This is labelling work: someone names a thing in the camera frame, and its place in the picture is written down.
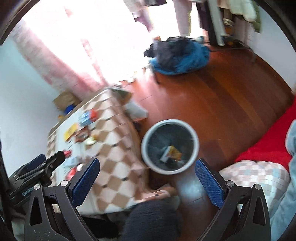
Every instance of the curtain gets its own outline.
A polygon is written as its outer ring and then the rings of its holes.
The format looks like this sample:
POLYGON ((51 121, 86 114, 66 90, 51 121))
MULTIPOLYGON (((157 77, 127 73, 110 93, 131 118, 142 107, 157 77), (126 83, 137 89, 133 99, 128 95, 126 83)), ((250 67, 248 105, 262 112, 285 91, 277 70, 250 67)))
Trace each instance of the curtain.
POLYGON ((81 99, 146 66, 151 44, 122 0, 41 0, 11 37, 47 83, 81 99))

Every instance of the wall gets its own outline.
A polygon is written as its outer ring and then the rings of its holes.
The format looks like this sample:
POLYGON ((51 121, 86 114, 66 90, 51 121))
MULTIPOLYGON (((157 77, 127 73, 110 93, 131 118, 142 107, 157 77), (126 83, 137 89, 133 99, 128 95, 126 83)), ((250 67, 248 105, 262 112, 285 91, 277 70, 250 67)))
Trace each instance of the wall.
POLYGON ((247 43, 285 80, 296 89, 296 53, 275 21, 260 7, 261 33, 254 32, 251 24, 237 19, 236 38, 247 43))
POLYGON ((45 153, 48 132, 58 122, 52 102, 58 95, 11 39, 0 46, 0 138, 8 175, 45 153))

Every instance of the light blue fabric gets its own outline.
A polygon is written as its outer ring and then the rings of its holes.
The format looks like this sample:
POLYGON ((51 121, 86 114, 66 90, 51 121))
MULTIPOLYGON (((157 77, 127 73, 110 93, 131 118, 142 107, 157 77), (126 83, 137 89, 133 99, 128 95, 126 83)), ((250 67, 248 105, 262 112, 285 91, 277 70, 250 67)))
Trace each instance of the light blue fabric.
POLYGON ((286 193, 274 205, 270 213, 271 241, 283 234, 296 213, 296 121, 294 120, 286 136, 286 148, 292 156, 289 163, 291 182, 286 193))
POLYGON ((157 62, 157 58, 153 58, 149 63, 155 71, 165 75, 184 74, 195 71, 207 65, 210 58, 210 50, 207 46, 201 45, 192 40, 185 48, 185 54, 180 57, 173 57, 177 64, 175 69, 167 70, 157 62))

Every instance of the metal screw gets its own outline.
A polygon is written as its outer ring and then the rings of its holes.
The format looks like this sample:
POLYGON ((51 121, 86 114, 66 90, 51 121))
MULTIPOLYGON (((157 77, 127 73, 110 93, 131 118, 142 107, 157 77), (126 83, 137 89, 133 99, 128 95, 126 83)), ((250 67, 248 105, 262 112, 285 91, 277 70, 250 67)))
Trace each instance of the metal screw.
POLYGON ((37 190, 37 189, 39 189, 40 187, 41 187, 40 184, 36 184, 36 185, 34 186, 34 189, 37 190))
POLYGON ((234 181, 227 181, 226 184, 227 184, 229 187, 233 187, 233 186, 234 186, 234 181))
POLYGON ((68 181, 67 180, 63 180, 62 182, 61 182, 61 186, 62 187, 65 187, 65 186, 67 186, 68 185, 68 181))
POLYGON ((260 190, 261 189, 261 186, 258 183, 256 183, 255 184, 255 188, 258 189, 258 190, 260 190))

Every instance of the red blanket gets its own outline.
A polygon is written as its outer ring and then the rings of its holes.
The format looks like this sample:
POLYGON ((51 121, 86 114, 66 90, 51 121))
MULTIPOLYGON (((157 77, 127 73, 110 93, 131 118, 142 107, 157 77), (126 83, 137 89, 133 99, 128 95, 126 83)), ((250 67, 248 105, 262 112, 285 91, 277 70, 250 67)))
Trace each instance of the red blanket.
POLYGON ((267 133, 252 147, 241 153, 235 162, 241 160, 271 161, 281 164, 289 171, 292 156, 285 147, 286 134, 296 119, 296 98, 288 110, 272 125, 267 133))

